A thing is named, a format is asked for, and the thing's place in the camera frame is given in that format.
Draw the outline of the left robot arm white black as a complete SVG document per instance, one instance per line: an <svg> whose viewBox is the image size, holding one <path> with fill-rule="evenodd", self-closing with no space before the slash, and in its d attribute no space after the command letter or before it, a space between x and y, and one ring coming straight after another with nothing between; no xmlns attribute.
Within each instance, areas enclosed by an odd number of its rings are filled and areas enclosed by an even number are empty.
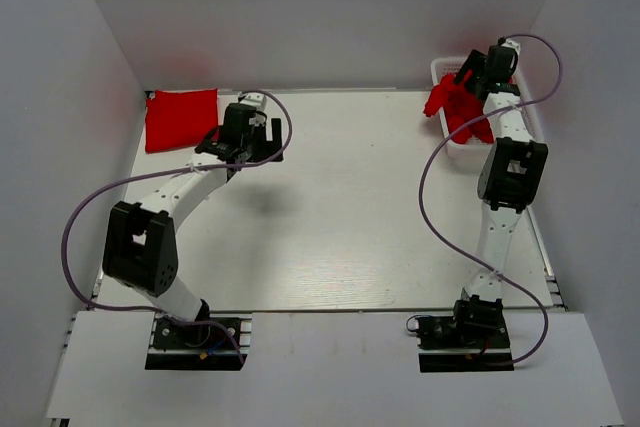
<svg viewBox="0 0 640 427"><path fill-rule="evenodd" d="M175 322L190 347L211 334L207 303L179 278L176 234L212 193L247 167L280 162L290 140L282 121L270 118L271 95L244 91L229 104L221 125L208 131L183 171L135 203L110 211L102 261L104 274L140 293L159 314Z"/></svg>

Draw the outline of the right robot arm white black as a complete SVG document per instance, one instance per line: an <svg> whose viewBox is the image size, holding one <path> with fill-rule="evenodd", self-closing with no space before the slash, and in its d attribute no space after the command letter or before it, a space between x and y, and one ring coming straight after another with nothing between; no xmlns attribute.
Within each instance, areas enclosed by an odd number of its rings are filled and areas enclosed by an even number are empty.
<svg viewBox="0 0 640 427"><path fill-rule="evenodd" d="M482 220L476 257L491 269L479 271L465 285L451 321L453 337L466 346L485 347L503 327L500 276L548 156L547 146L534 140L516 108L521 93L513 75L519 53L518 43L500 39L485 54L472 51L454 78L482 103L494 139L477 186Z"/></svg>

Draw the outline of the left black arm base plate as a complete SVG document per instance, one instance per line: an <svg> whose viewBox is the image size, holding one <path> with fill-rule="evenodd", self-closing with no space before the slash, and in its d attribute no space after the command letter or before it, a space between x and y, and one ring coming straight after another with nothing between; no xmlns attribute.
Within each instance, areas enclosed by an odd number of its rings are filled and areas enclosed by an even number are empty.
<svg viewBox="0 0 640 427"><path fill-rule="evenodd" d="M251 318L213 317L223 326L180 326L157 317L145 360L147 371L239 372L247 360Z"/></svg>

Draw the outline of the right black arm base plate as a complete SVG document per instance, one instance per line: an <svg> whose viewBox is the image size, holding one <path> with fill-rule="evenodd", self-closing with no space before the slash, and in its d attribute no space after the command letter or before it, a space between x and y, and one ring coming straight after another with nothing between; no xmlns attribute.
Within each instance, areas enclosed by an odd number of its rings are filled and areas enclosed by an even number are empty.
<svg viewBox="0 0 640 427"><path fill-rule="evenodd" d="M509 333L504 320L493 333L461 334L452 316L416 314L405 323L418 340L421 373L514 371Z"/></svg>

